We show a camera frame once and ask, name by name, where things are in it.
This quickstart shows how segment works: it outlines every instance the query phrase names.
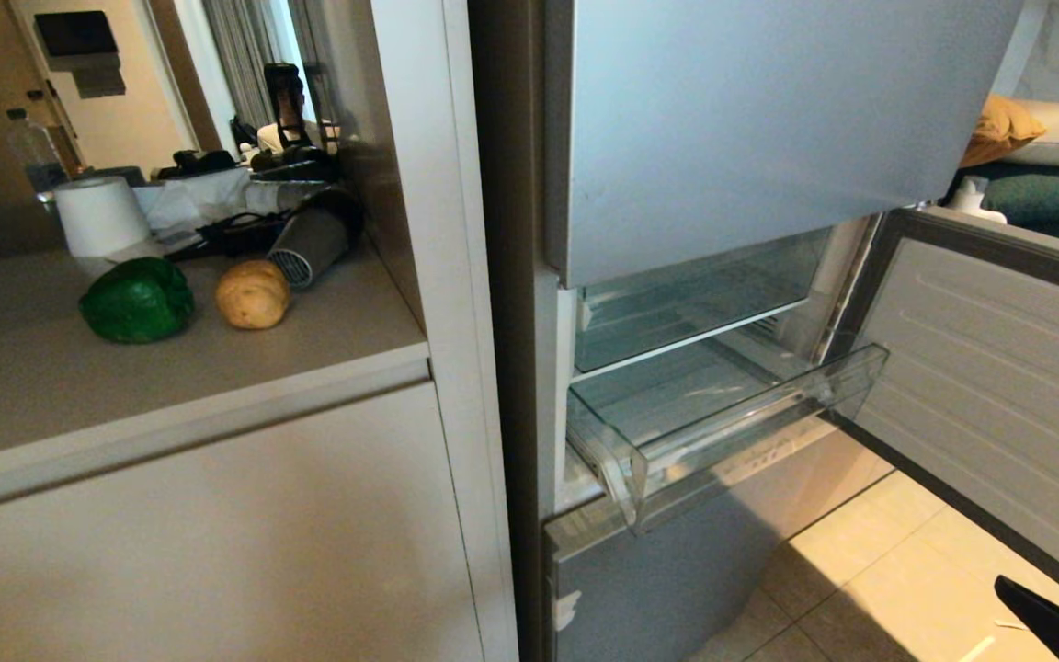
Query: tiled floor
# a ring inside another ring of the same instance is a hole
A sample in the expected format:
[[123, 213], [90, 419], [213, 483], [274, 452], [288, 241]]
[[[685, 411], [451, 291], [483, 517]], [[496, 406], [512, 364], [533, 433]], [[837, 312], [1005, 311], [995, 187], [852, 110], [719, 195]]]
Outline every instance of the tiled floor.
[[1056, 662], [995, 597], [1059, 586], [902, 473], [782, 545], [747, 611], [687, 662]]

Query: water bottle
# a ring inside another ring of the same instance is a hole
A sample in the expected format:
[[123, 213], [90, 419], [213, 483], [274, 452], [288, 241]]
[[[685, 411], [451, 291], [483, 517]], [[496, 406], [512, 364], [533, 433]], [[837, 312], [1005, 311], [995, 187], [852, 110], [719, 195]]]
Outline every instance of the water bottle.
[[55, 199], [52, 190], [68, 180], [68, 173], [59, 162], [51, 136], [42, 126], [26, 118], [24, 109], [12, 108], [7, 110], [7, 117], [11, 118], [7, 133], [11, 150], [24, 167], [26, 180], [31, 181], [38, 201], [51, 202]]

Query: toilet paper roll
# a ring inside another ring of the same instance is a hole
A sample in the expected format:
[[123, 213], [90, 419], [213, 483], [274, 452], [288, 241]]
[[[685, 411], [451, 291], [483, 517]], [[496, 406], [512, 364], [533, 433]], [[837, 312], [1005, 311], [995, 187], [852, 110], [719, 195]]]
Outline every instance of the toilet paper roll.
[[107, 255], [149, 235], [138, 198], [122, 177], [56, 185], [55, 207], [68, 251], [75, 256]]

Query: potato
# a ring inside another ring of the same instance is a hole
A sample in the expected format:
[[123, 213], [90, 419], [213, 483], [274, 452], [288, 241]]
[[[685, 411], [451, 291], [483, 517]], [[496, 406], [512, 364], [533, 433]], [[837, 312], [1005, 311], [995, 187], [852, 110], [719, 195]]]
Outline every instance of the potato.
[[269, 261], [251, 261], [229, 268], [215, 286], [215, 305], [236, 328], [270, 328], [289, 308], [289, 282]]

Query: yellow pillow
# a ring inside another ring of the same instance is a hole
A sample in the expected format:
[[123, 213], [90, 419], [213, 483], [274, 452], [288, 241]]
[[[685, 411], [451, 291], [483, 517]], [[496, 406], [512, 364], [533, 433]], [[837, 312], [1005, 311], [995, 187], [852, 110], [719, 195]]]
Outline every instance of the yellow pillow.
[[958, 167], [971, 167], [1003, 158], [1045, 135], [1045, 130], [1024, 106], [1007, 96], [989, 94]]

